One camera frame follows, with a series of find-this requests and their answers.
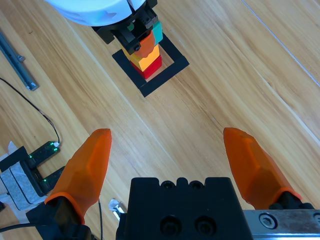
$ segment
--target wooden surface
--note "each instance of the wooden surface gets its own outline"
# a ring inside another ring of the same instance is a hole
[[[319,35],[319,3],[266,2],[160,0],[154,10],[163,30],[190,65],[144,98],[112,58],[119,43],[106,45],[90,27],[65,20],[42,0],[1,1],[1,31],[26,57],[40,88],[27,91],[3,55],[0,76],[50,116],[62,136],[61,152],[41,173],[65,165],[95,129],[112,131],[100,197],[105,239],[115,238],[118,225],[108,203],[127,204],[134,177],[232,178],[225,127],[253,135],[304,201],[320,208],[320,55],[308,44]],[[171,62],[164,55],[164,65]],[[9,141],[31,152],[56,139],[40,114],[0,86],[0,155]],[[251,207],[238,196],[244,209]],[[99,236],[97,204],[85,220]],[[16,223],[9,209],[0,213],[0,227]],[[40,239],[33,228],[2,237]]]

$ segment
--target black square outline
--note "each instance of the black square outline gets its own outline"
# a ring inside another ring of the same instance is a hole
[[[173,60],[173,63],[148,82],[140,75],[140,73],[135,70],[122,50],[119,50],[112,55],[113,59],[136,85],[144,97],[151,94],[154,90],[159,88],[162,84],[167,82],[189,65],[189,62],[185,56],[181,54],[181,52],[164,33],[163,39],[159,42],[159,44]]]

